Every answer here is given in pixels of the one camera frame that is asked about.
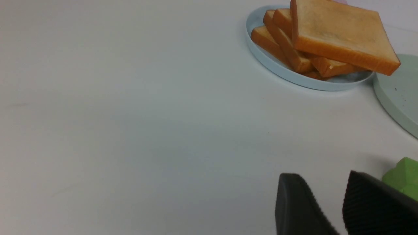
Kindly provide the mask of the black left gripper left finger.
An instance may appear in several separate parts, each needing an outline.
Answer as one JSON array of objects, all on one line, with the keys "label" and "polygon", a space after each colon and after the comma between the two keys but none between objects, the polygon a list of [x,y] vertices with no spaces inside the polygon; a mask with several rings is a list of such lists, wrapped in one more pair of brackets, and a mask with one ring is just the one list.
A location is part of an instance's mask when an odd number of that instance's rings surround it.
[{"label": "black left gripper left finger", "polygon": [[278,235],[339,235],[299,174],[280,174],[275,219]]}]

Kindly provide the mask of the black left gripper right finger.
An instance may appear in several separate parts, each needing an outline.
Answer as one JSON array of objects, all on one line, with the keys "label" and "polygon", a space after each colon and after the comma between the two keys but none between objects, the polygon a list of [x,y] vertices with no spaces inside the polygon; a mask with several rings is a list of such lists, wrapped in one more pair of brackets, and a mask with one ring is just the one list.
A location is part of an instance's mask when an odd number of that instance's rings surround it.
[{"label": "black left gripper right finger", "polygon": [[350,172],[342,214],[350,235],[418,233],[417,201],[364,172]]}]

